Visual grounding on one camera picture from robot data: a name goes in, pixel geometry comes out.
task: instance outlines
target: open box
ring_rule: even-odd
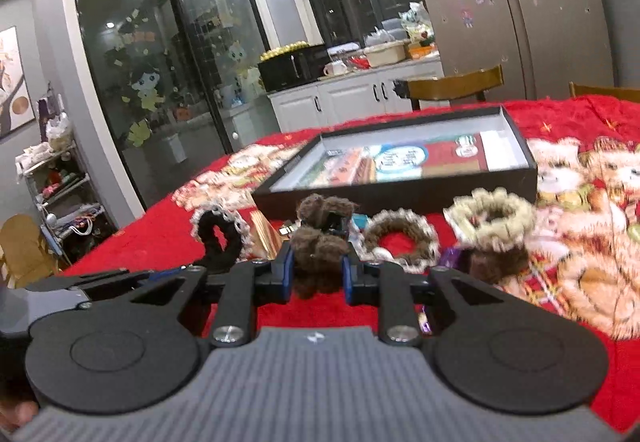
[[[439,213],[475,188],[536,200],[538,168],[505,109],[425,115],[320,133],[253,192],[270,220],[291,220],[306,196],[347,198],[358,212]]]

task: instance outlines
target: white mug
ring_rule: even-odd
[[[340,74],[346,74],[348,71],[347,65],[345,65],[341,59],[332,61],[324,67],[325,76],[338,76]]]

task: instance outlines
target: metal screw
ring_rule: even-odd
[[[418,330],[409,325],[396,325],[387,330],[386,335],[397,343],[408,343],[418,336]]]
[[[213,338],[220,343],[235,343],[244,335],[244,331],[240,327],[233,325],[218,327],[213,332]]]

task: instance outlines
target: beige container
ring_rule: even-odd
[[[364,53],[371,67],[393,65],[407,58],[404,40],[367,47],[364,49]]]

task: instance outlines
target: black circular cover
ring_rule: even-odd
[[[438,340],[434,361],[449,385],[487,408],[550,414],[587,402],[607,374],[607,353],[584,327],[531,308],[473,308]]]
[[[30,334],[25,366],[34,391],[82,413],[150,406],[185,385],[199,364],[193,336],[153,305],[59,312]]]

